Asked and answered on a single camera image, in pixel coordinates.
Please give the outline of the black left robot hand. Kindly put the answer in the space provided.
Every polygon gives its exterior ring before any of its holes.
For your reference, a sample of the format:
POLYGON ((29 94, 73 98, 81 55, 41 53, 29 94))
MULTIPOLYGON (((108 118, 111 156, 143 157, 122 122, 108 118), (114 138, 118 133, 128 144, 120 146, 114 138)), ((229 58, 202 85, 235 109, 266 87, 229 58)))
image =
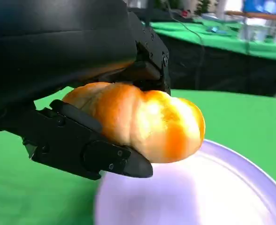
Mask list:
POLYGON ((35 100, 100 78, 170 93, 169 51, 122 0, 0 0, 0 131, 22 138, 32 161, 91 180, 108 171, 149 178, 151 163, 110 143, 70 104, 35 100))

